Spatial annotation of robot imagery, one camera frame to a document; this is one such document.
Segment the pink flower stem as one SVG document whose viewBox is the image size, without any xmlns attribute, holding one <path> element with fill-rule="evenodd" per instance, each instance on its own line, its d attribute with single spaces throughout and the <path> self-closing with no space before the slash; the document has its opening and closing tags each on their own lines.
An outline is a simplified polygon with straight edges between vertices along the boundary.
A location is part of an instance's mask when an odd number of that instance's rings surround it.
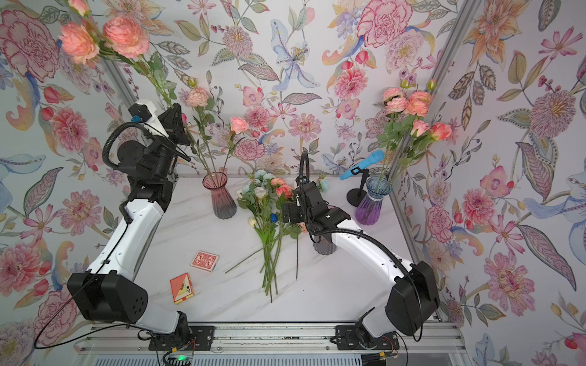
<svg viewBox="0 0 586 366">
<path fill-rule="evenodd" d="M 436 87 L 436 80 L 431 79 L 427 83 L 427 88 L 425 90 L 413 92 L 407 99 L 404 113 L 421 118 L 426 117 L 433 101 L 433 97 L 430 93 L 433 92 Z"/>
<path fill-rule="evenodd" d="M 382 180 L 389 175 L 391 165 L 389 154 L 396 150 L 402 139 L 403 127 L 401 126 L 401 119 L 404 117 L 404 111 L 407 108 L 407 90 L 409 88 L 408 80 L 404 79 L 399 87 L 389 88 L 383 93 L 382 102 L 385 107 L 385 116 L 389 119 L 389 122 L 384 127 L 384 133 L 378 136 L 384 156 L 380 176 L 375 186 L 377 193 L 380 192 Z"/>
<path fill-rule="evenodd" d="M 215 121 L 214 117 L 209 113 L 215 103 L 210 92 L 201 87 L 197 79 L 189 77 L 188 87 L 186 106 L 194 113 L 192 117 L 198 133 L 198 136 L 194 137 L 192 131 L 189 131 L 191 150 L 197 155 L 201 164 L 203 164 L 207 175 L 215 177 L 218 170 L 216 169 L 214 155 L 209 144 L 212 137 L 206 133 L 207 126 Z"/>
<path fill-rule="evenodd" d="M 79 16 L 79 22 L 61 27 L 62 47 L 71 61 L 85 66 L 99 59 L 125 63 L 147 78 L 164 106 L 172 105 L 177 99 L 176 84 L 167 79 L 162 56 L 150 51 L 150 34 L 137 20 L 116 16 L 100 27 L 87 1 L 68 1 L 67 5 Z"/>
<path fill-rule="evenodd" d="M 433 139 L 430 125 L 419 119 L 404 122 L 400 137 L 395 155 L 398 168 L 404 171 L 424 157 Z"/>
<path fill-rule="evenodd" d="M 436 123 L 430 126 L 422 120 L 416 120 L 413 123 L 410 140 L 400 159 L 401 166 L 407 168 L 418 163 L 424 158 L 433 143 L 447 140 L 451 137 L 452 132 L 452 128 L 448 124 Z"/>
</svg>

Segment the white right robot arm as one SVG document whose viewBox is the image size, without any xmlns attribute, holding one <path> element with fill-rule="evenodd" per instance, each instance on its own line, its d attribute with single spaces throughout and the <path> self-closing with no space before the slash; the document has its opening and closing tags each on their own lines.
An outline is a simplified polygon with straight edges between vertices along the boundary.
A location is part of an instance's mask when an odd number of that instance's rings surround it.
<svg viewBox="0 0 586 366">
<path fill-rule="evenodd" d="M 389 290 L 383 308 L 374 308 L 357 322 L 365 343 L 390 332 L 400 332 L 420 341 L 424 323 L 440 307 L 433 269 L 426 262 L 396 256 L 377 239 L 366 234 L 351 216 L 323 199 L 317 183 L 310 180 L 309 154 L 303 152 L 292 202 L 284 204 L 282 218 L 287 224 L 305 224 L 321 244 L 342 248 L 378 276 Z"/>
</svg>

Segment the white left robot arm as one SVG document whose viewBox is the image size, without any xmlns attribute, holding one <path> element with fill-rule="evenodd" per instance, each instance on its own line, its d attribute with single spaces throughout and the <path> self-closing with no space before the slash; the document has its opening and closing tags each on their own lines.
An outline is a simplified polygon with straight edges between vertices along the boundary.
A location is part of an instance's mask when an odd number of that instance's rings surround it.
<svg viewBox="0 0 586 366">
<path fill-rule="evenodd" d="M 178 103 L 157 113 L 152 102 L 140 99 L 129 112 L 131 121 L 116 127 L 102 150 L 105 165 L 126 174 L 131 185 L 119 206 L 123 221 L 87 270 L 70 276 L 67 303 L 86 320 L 148 331 L 155 349 L 178 348 L 195 338 L 187 316 L 152 304 L 135 278 L 172 201 L 175 165 L 190 160 L 181 150 L 189 137 Z"/>
</svg>

